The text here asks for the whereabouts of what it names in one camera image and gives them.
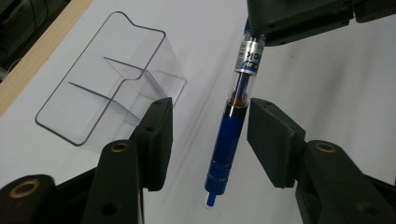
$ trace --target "pen tip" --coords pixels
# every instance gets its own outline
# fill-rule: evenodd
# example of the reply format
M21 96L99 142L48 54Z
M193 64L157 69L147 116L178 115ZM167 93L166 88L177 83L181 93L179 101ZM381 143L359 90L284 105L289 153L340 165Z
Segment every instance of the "pen tip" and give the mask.
M215 200L216 200L216 194L213 193L209 193L207 194L207 199L206 199L206 207L207 208L213 208L213 206L215 205Z

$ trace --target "black plastic part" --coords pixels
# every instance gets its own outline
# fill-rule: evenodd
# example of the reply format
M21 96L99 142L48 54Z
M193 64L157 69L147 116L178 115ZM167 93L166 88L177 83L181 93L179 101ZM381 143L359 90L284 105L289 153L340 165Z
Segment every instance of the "black plastic part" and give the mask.
M367 0L354 6L357 22L374 21L396 13L394 0Z
M339 146L307 143L304 164L312 181L299 179L296 192L304 223L396 223L395 211Z
M284 45L312 35L319 35L335 30L349 25L351 19L353 19L352 8L345 7L332 14L327 14L311 21L303 21L290 27L273 31L268 34L265 40L265 46L272 47Z
M55 185L48 175L28 175L0 190L0 223L31 223L39 216Z
M344 10L357 1L348 0L247 0L248 18L253 35L312 21Z
M173 142L172 98L151 104L131 138L139 148L142 188L160 190L166 178Z
M394 0L247 0L252 35L267 34L265 46L278 46L349 24L396 13Z
M81 223L143 223L138 151L131 140L102 151Z
M247 140L276 188L292 188L305 130L271 102L252 98Z

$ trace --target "screw hole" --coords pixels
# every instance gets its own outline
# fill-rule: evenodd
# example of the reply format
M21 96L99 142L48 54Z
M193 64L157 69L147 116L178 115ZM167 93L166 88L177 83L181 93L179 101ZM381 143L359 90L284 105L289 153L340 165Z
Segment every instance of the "screw hole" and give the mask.
M122 152L128 149L128 145L126 143L117 143L111 148L112 152Z
M317 149L324 152L335 152L335 148L327 143L317 143Z
M104 217L111 217L120 211L120 203L107 203L102 207L101 214Z

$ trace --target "wooden edge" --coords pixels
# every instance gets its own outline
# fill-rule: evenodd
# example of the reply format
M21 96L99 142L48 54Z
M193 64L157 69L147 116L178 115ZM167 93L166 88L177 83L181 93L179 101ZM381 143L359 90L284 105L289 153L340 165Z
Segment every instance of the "wooden edge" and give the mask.
M76 24L92 0L72 0L0 84L0 117Z

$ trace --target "brass insert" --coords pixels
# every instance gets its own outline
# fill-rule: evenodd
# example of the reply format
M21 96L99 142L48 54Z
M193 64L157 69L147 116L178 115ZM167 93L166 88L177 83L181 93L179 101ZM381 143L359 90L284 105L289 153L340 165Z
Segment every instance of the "brass insert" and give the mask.
M40 186L38 179L26 180L9 192L11 198L23 198L34 193Z

